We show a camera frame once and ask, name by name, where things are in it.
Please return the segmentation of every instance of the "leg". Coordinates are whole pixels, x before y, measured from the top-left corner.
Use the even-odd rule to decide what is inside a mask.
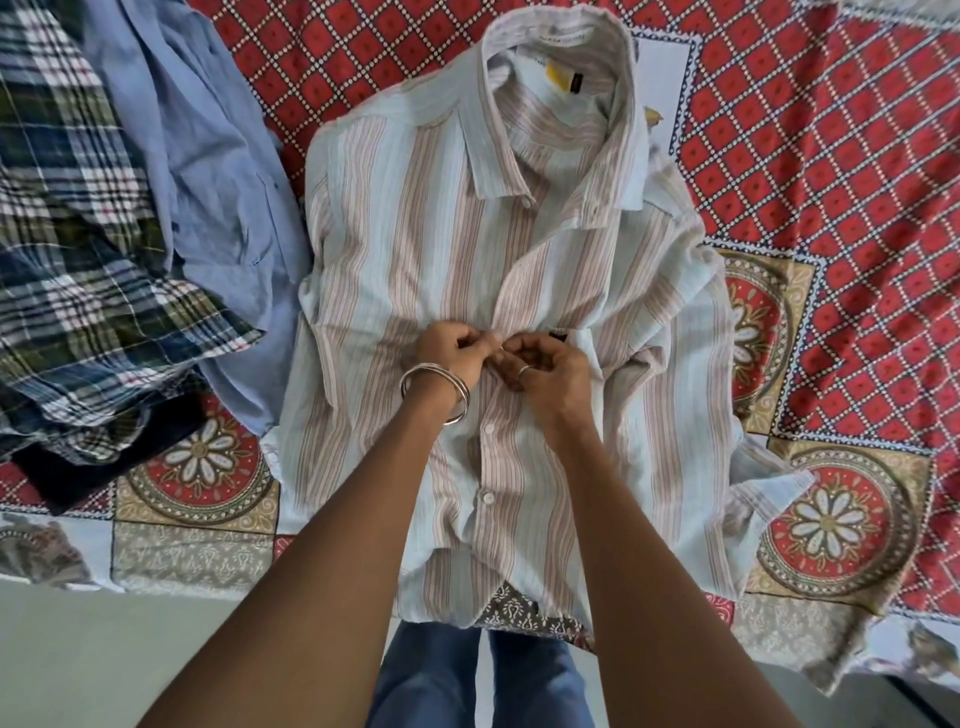
[[[402,622],[390,643],[367,728],[472,728],[479,629]]]
[[[494,728],[593,728],[584,679],[566,643],[490,632]]]

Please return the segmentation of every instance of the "folded clothes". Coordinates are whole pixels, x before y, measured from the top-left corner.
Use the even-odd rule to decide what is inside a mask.
[[[0,22],[0,459],[47,443],[109,462],[198,360],[260,334],[165,276],[143,159],[81,53],[77,7],[0,0]]]
[[[179,0],[87,0],[84,54],[145,158],[166,269],[266,332],[201,365],[263,434],[279,419],[312,254],[262,108],[210,21]]]
[[[74,465],[39,445],[19,450],[13,455],[13,462],[40,493],[50,512],[59,516],[116,477],[196,432],[204,422],[200,395],[183,395],[153,407],[139,436],[112,463]]]

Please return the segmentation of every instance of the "plaid shirt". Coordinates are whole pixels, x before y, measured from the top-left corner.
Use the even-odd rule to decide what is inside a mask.
[[[164,277],[143,163],[80,50],[81,4],[0,0],[0,457],[106,462],[199,359],[261,333]]]

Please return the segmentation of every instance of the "striped shirt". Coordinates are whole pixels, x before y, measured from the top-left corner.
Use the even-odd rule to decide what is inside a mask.
[[[304,518],[396,411],[430,323],[559,331],[588,355],[596,422],[644,512],[702,589],[737,597],[764,526],[811,478],[732,414],[723,265],[676,164],[650,147],[638,76],[612,15],[529,8],[320,129],[316,263],[264,442]],[[589,623],[563,469],[485,372],[431,452],[396,613],[467,626],[504,580]]]

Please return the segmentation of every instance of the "bedsheet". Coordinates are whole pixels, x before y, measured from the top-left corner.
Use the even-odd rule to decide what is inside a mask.
[[[302,193],[318,125],[441,67],[491,0],[193,0]],[[769,529],[747,593],[708,595],[758,660],[960,690],[960,24],[955,6],[612,0],[652,137],[725,256],[737,413],[818,476]],[[0,575],[238,598],[292,540],[255,438],[212,397],[189,440],[52,519],[0,468]],[[509,585],[480,623],[590,648]]]

